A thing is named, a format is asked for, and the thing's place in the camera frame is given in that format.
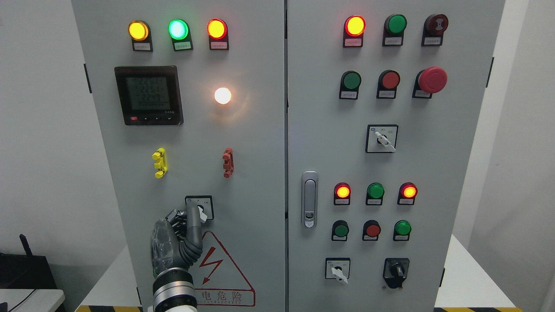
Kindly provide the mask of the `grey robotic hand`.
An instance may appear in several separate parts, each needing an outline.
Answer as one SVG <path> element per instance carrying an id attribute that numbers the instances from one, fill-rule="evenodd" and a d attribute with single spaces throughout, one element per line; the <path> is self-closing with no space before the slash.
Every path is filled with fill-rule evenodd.
<path id="1" fill-rule="evenodd" d="M 156 221 L 151 233 L 151 264 L 155 278 L 170 268 L 188 270 L 202 255 L 202 220 L 196 204 L 172 210 Z"/>

